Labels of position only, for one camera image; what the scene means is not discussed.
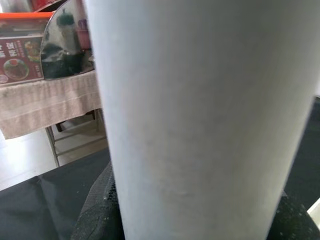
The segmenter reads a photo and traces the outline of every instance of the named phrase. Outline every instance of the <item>floor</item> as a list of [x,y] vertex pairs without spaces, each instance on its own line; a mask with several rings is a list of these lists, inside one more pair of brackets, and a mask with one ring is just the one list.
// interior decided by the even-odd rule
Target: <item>floor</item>
[[[103,124],[97,130],[96,121],[86,115],[63,123],[63,132],[52,127],[56,139],[67,137],[56,143],[57,152],[66,151],[105,135]],[[60,165],[85,157],[106,148],[107,140],[100,140],[81,149],[58,157]],[[44,129],[5,140],[0,132],[0,191],[56,168],[50,142]]]

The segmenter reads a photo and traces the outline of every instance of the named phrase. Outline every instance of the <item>cardboard tube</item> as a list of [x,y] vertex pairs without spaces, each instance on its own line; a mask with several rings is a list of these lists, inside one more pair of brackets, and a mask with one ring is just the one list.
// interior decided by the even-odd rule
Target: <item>cardboard tube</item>
[[317,85],[320,1],[86,6],[126,239],[265,239]]

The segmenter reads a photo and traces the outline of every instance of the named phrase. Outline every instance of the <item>white paper tube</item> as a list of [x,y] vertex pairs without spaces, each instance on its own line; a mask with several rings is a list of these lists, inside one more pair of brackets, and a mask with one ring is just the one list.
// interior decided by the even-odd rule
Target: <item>white paper tube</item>
[[86,6],[126,239],[265,239],[317,85],[320,1]]

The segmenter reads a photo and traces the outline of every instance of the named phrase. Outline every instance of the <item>beige tablecloth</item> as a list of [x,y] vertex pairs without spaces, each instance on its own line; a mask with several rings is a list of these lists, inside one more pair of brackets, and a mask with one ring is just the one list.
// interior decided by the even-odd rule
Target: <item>beige tablecloth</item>
[[0,87],[0,129],[16,138],[101,108],[96,72]]

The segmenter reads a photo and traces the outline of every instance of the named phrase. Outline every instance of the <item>food picture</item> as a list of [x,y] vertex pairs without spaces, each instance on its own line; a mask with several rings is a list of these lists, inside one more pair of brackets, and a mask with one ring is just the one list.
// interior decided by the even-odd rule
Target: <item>food picture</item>
[[16,81],[25,79],[29,74],[29,68],[25,62],[15,58],[6,61],[3,69],[5,75]]
[[41,42],[38,40],[30,40],[24,43],[24,49],[30,61],[40,62],[40,46]]

